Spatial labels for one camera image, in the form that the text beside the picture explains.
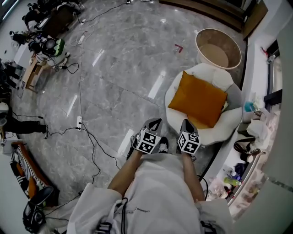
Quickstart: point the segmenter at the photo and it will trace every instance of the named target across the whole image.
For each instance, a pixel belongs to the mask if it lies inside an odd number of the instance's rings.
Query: green bottle
[[[238,181],[236,179],[231,179],[231,178],[228,178],[228,177],[226,177],[224,179],[224,183],[230,184],[230,185],[233,185],[233,186],[241,185],[241,182],[240,181]]]

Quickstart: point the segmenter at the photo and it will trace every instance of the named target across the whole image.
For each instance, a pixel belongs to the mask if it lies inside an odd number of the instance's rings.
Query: round basket
[[[241,62],[241,52],[237,43],[220,30],[207,28],[195,37],[199,60],[221,69],[236,68]]]

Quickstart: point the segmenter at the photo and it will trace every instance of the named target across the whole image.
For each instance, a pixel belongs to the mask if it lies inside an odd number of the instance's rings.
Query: window
[[[276,111],[281,109],[282,102],[282,58],[279,52],[278,42],[275,41],[268,49],[268,86],[264,98],[266,109]]]

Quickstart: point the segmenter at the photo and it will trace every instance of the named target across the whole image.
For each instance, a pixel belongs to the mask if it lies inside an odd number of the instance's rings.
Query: green object
[[[63,39],[59,39],[57,42],[56,42],[56,46],[54,47],[54,50],[55,50],[55,56],[59,56],[62,54],[63,52],[63,49],[64,49],[64,46],[65,46],[65,41]]]
[[[233,186],[241,185],[241,182],[240,181],[238,181],[236,179],[231,179],[231,178],[228,178],[228,177],[226,177],[224,179],[224,183],[230,184],[230,185],[233,185]]]

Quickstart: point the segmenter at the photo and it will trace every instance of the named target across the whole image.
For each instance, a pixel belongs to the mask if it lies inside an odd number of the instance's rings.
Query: marker cube
[[[136,149],[147,154],[151,154],[155,146],[161,140],[160,137],[154,134],[148,133],[144,130],[140,131],[136,139],[137,139]]]
[[[201,145],[201,140],[197,133],[190,134],[182,132],[178,140],[178,145],[181,149],[181,152],[195,154]]]

